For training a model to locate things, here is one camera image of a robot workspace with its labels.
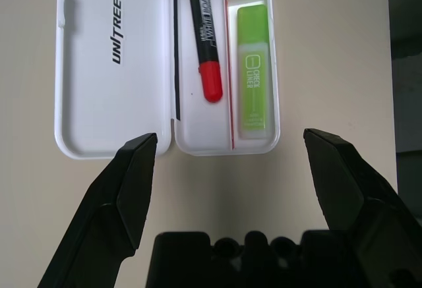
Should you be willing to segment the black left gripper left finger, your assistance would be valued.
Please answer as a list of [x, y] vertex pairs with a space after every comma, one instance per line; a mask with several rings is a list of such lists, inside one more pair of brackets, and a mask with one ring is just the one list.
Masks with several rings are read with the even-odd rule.
[[72, 218], [39, 287], [114, 287], [135, 255], [146, 223], [158, 138], [126, 142], [96, 177]]

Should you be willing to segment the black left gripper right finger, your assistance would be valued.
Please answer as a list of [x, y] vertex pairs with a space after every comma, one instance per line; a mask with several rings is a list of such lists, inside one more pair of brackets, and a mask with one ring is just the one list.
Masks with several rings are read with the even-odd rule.
[[340, 136], [305, 129], [303, 138], [329, 228], [371, 266], [420, 268], [421, 226], [390, 183]]

